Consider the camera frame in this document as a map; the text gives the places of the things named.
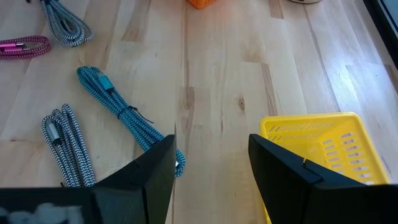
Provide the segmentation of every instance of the wood knot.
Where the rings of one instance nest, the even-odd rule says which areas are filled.
[[[243,98],[239,98],[238,99],[238,107],[244,111],[244,99]]]

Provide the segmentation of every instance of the plastic basket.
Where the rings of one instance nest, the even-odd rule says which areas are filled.
[[[197,9],[203,9],[213,1],[215,0],[189,0],[189,2],[193,4],[193,6],[195,6]]]
[[[270,116],[261,120],[260,135],[364,184],[389,183],[361,118],[354,113]]]

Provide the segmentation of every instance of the braided cable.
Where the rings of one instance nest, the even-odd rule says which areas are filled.
[[[21,37],[17,39],[11,40],[0,40],[0,44],[5,43],[16,43],[16,42],[32,42],[32,43],[41,43],[38,47],[29,50],[20,50],[13,52],[5,52],[0,50],[0,59],[27,59],[37,57],[39,55],[43,55],[51,50],[51,44],[48,38],[41,35],[32,35],[28,37]]]
[[[138,113],[137,108],[129,106],[124,101],[113,86],[110,89],[104,88],[100,82],[100,77],[103,77],[101,70],[96,67],[80,67],[76,72],[83,87],[118,117],[134,136],[144,152],[148,151],[154,144],[164,138],[162,134],[145,121]],[[182,175],[185,166],[185,158],[178,149],[176,160],[178,165],[176,166],[175,176],[179,177]]]
[[[54,143],[48,126],[54,124],[60,143]],[[91,187],[95,185],[94,171],[91,166],[86,144],[77,123],[75,114],[67,104],[62,110],[55,109],[42,121],[42,132],[61,170],[68,187]]]
[[[58,0],[40,0],[54,39],[64,47],[75,47],[93,38],[88,24]]]

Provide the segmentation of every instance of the black and white braided cable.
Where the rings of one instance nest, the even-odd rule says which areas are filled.
[[[64,47],[75,47],[93,38],[88,24],[58,0],[40,0],[54,39]]]
[[[55,125],[58,138],[52,137],[49,127]],[[95,184],[94,171],[75,114],[67,104],[55,109],[42,121],[46,143],[61,170],[68,187],[91,187]]]

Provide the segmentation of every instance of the wood grain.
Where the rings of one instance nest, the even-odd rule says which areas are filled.
[[[63,103],[76,113],[98,180],[142,153],[81,87],[82,65],[102,69],[161,133],[177,135],[187,166],[168,224],[265,222],[247,152],[265,116],[353,111],[398,182],[398,72],[362,0],[217,0],[204,10],[183,0],[63,3],[96,35],[0,62],[1,187],[62,181],[40,122]],[[50,37],[39,2],[5,0],[0,39],[33,34]]]

